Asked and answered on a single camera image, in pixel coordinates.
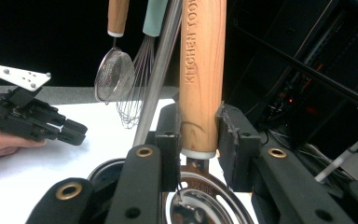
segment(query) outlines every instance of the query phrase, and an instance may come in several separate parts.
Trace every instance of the white tabletop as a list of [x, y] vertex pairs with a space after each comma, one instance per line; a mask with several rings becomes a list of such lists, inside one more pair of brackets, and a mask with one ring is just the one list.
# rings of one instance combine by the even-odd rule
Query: white tabletop
[[[159, 101], [151, 130], [156, 130], [160, 109], [171, 103]], [[68, 177], [87, 178], [104, 161], [125, 158], [132, 147], [136, 127], [122, 127], [115, 103], [56, 107], [60, 114], [89, 128], [86, 139], [78, 147], [48, 140], [41, 148], [21, 149], [0, 158], [0, 223], [24, 223], [51, 186]], [[243, 197], [249, 204], [249, 197]]]

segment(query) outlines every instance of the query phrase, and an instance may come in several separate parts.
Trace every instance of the wooden handle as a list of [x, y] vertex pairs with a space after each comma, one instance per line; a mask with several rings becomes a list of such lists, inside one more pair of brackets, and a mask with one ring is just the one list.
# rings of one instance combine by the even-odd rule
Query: wooden handle
[[130, 0], [109, 0], [107, 33], [114, 37], [124, 35]]
[[207, 160], [217, 148], [215, 113], [221, 104], [226, 0], [184, 0], [180, 97], [182, 153]]

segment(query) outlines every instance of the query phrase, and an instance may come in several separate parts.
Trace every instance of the teal handle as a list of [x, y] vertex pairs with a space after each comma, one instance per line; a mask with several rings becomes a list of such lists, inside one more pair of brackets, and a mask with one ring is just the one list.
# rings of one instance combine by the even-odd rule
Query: teal handle
[[168, 0], [149, 0], [144, 23], [144, 33], [159, 36]]

